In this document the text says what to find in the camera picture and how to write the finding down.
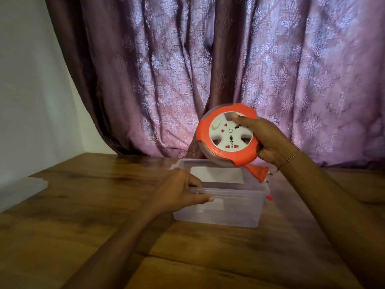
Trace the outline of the orange white extension cord reel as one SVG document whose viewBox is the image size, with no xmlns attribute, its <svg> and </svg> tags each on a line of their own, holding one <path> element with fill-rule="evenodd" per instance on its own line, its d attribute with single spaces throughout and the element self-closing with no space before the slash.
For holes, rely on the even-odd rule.
<svg viewBox="0 0 385 289">
<path fill-rule="evenodd" d="M 241 103 L 219 105 L 202 117 L 195 132 L 201 152 L 213 163 L 228 168 L 257 159 L 256 136 L 248 127 L 236 124 L 233 113 L 257 118 L 254 109 Z"/>
</svg>

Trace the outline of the orange power plug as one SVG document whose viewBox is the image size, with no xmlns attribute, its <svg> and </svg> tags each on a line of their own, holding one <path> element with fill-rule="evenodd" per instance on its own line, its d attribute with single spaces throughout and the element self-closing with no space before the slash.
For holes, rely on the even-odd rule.
<svg viewBox="0 0 385 289">
<path fill-rule="evenodd" d="M 272 175 L 269 171 L 269 167 L 260 165 L 244 165 L 244 167 L 257 179 L 260 184 L 270 183 L 267 178 L 268 175 Z"/>
</svg>

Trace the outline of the clear plastic storage box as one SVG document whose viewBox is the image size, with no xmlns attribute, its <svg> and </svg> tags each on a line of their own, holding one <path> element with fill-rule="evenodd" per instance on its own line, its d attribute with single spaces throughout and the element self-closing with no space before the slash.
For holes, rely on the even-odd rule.
<svg viewBox="0 0 385 289">
<path fill-rule="evenodd" d="M 176 220 L 255 228 L 265 202 L 272 200 L 267 182 L 260 183 L 245 167 L 224 167 L 210 160 L 180 159 L 170 170 L 175 168 L 187 170 L 201 180 L 202 188 L 190 187 L 190 192 L 214 197 L 213 202 L 174 212 Z"/>
</svg>

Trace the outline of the person's left forearm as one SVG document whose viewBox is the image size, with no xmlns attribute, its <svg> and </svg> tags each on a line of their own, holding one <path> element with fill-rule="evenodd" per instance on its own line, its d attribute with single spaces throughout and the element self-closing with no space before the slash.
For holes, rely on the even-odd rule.
<svg viewBox="0 0 385 289">
<path fill-rule="evenodd" d="M 60 289 L 123 289 L 171 223 L 170 212 L 136 210 Z"/>
</svg>

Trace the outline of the person's right forearm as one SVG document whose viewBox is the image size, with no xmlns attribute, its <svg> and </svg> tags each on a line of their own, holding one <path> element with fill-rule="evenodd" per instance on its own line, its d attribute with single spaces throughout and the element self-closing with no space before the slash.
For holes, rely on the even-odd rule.
<svg viewBox="0 0 385 289">
<path fill-rule="evenodd" d="M 300 152 L 279 168 L 366 289 L 385 289 L 385 228 L 375 215 Z"/>
</svg>

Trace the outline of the purple patterned curtain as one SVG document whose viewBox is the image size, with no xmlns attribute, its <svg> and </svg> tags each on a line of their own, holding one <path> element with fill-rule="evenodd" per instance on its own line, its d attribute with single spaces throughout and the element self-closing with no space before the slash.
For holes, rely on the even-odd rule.
<svg viewBox="0 0 385 289">
<path fill-rule="evenodd" d="M 321 166 L 385 169 L 385 0 L 45 0 L 116 153 L 202 158 L 198 121 L 243 103 Z"/>
</svg>

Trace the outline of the person's left hand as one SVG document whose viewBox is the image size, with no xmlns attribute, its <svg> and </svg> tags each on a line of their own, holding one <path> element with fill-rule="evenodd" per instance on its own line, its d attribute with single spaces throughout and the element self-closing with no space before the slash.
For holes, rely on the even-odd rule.
<svg viewBox="0 0 385 289">
<path fill-rule="evenodd" d="M 187 194 L 205 194 L 191 192 L 190 187 L 201 188 L 201 180 L 188 170 L 169 170 L 146 205 L 157 215 L 189 207 L 190 205 L 186 205 Z"/>
</svg>

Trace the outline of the clear plastic box lid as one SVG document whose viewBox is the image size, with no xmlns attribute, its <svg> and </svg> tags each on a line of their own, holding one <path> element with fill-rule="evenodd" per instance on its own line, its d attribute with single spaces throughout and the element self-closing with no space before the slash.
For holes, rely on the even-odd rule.
<svg viewBox="0 0 385 289">
<path fill-rule="evenodd" d="M 0 213 L 43 191 L 48 185 L 48 181 L 44 179 L 26 177 L 0 186 Z"/>
</svg>

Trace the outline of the person's right hand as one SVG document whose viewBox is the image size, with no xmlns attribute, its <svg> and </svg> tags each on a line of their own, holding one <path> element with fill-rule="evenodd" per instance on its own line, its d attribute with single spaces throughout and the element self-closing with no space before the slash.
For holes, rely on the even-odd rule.
<svg viewBox="0 0 385 289">
<path fill-rule="evenodd" d="M 258 140 L 256 151 L 259 158 L 279 169 L 300 153 L 300 149 L 275 124 L 262 117 L 256 119 L 259 121 L 258 129 L 249 129 Z"/>
</svg>

